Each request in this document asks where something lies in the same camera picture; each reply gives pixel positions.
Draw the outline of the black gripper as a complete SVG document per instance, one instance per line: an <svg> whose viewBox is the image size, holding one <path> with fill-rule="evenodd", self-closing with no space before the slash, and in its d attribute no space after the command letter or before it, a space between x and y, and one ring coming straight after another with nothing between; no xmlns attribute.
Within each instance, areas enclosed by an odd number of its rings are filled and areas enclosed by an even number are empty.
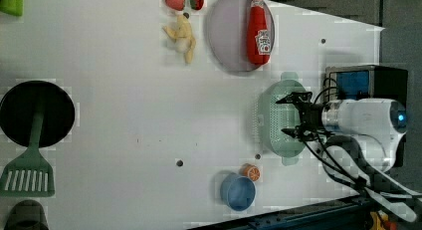
<svg viewBox="0 0 422 230"><path fill-rule="evenodd" d="M300 115L300 125L295 128L283 128L283 133L299 141L312 141L313 135L323 129L323 105L310 103L312 96L312 92L292 92L277 101L279 105L297 104Z"/></svg>

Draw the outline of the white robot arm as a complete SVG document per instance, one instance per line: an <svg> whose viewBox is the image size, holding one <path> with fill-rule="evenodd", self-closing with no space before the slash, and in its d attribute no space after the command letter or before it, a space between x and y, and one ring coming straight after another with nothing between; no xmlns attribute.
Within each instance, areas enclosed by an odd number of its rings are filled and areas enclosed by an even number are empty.
<svg viewBox="0 0 422 230"><path fill-rule="evenodd" d="M300 123L283 133L303 144L329 178L406 221L421 218L421 194L390 177L400 141L407 132L405 107L391 99L311 101L310 92L292 92L277 101L299 111Z"/></svg>

